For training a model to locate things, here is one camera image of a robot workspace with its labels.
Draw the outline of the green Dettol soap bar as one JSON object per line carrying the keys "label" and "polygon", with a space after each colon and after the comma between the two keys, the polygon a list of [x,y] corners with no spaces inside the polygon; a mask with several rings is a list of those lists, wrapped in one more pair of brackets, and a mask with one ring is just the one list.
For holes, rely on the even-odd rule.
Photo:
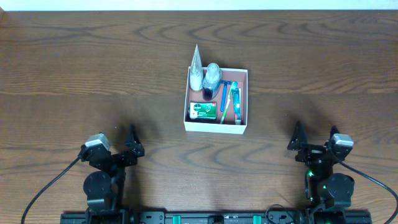
{"label": "green Dettol soap bar", "polygon": [[210,102],[210,103],[190,102],[189,117],[190,119],[215,120],[217,117],[216,102]]}

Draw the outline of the Colgate toothpaste tube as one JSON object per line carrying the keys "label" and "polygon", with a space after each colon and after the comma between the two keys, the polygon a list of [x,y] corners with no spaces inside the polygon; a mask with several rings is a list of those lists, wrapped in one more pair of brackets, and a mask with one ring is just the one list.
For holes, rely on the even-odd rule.
{"label": "Colgate toothpaste tube", "polygon": [[232,91],[234,106],[234,122],[235,125],[241,125],[241,89],[235,88]]}

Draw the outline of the green and white toothbrush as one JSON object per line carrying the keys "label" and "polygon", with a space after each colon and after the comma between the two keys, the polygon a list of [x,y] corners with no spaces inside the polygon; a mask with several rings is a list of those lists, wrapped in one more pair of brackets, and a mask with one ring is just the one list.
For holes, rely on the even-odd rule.
{"label": "green and white toothbrush", "polygon": [[231,83],[231,87],[230,87],[230,89],[229,89],[229,92],[228,92],[228,94],[226,95],[226,105],[225,105],[225,107],[224,107],[223,116],[221,117],[220,124],[223,124],[223,123],[224,123],[224,120],[225,120],[225,118],[226,118],[226,114],[227,114],[227,112],[228,112],[229,105],[230,105],[230,103],[231,103],[231,94],[232,94],[232,91],[233,91],[234,89],[236,89],[237,86],[238,86],[238,83],[237,83],[237,82],[232,82],[232,83]]}

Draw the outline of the blue disposable razor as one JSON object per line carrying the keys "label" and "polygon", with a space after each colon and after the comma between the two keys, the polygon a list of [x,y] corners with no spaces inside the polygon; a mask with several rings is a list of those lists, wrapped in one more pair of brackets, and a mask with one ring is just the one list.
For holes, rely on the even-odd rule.
{"label": "blue disposable razor", "polygon": [[220,111],[223,112],[226,106],[226,93],[228,90],[228,85],[232,84],[231,81],[227,81],[227,80],[222,80],[221,84],[224,85],[223,88],[223,94],[222,94],[222,100],[221,100],[221,107],[220,107]]}

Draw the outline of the white box with pink interior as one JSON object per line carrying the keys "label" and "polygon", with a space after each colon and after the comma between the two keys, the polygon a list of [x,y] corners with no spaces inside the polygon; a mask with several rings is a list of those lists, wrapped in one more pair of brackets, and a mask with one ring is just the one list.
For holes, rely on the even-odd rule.
{"label": "white box with pink interior", "polygon": [[217,105],[217,116],[215,120],[209,119],[190,119],[189,108],[190,103],[205,103],[203,99],[203,93],[199,91],[193,91],[190,88],[190,67],[187,72],[187,87],[185,93],[185,106],[183,114],[183,123],[186,131],[196,131],[196,132],[210,132],[210,133],[224,133],[224,134],[243,134],[248,123],[248,71],[244,69],[236,68],[220,68],[223,73],[222,79],[227,81],[236,81],[238,83],[238,88],[241,89],[241,124],[237,125],[234,122],[234,106],[233,97],[231,97],[231,102],[227,110],[226,117],[223,124],[220,124],[221,118],[223,116],[220,111],[222,96],[223,96],[223,85],[220,87],[219,93],[215,96],[213,100]]}

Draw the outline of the blue liquid foam pump bottle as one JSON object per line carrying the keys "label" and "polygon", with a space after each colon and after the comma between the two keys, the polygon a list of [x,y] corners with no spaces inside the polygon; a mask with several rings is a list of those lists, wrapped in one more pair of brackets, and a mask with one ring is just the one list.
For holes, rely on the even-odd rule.
{"label": "blue liquid foam pump bottle", "polygon": [[203,99],[212,100],[220,90],[222,71],[218,64],[211,63],[207,66],[206,74],[203,79]]}

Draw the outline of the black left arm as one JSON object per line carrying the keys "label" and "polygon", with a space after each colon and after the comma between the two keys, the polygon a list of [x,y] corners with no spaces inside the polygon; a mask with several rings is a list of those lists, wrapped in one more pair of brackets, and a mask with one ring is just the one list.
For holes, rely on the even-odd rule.
{"label": "black left arm", "polygon": [[144,156],[135,126],[129,127],[124,142],[126,150],[113,154],[111,143],[103,133],[90,136],[81,146],[78,158],[97,169],[84,181],[83,190],[87,196],[88,208],[85,212],[86,223],[129,223],[128,207],[122,204],[125,168],[137,164],[137,159]]}

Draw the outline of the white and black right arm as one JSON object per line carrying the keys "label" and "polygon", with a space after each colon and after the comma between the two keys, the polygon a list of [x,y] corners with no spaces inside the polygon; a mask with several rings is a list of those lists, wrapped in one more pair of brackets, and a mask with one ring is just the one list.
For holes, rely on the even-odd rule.
{"label": "white and black right arm", "polygon": [[323,145],[310,144],[302,122],[295,124],[294,133],[287,149],[296,151],[295,160],[303,162],[305,196],[310,204],[297,212],[297,223],[344,223],[345,209],[351,206],[354,179],[333,172],[333,166],[351,152],[354,141],[341,134],[336,126],[330,129],[330,138]]}

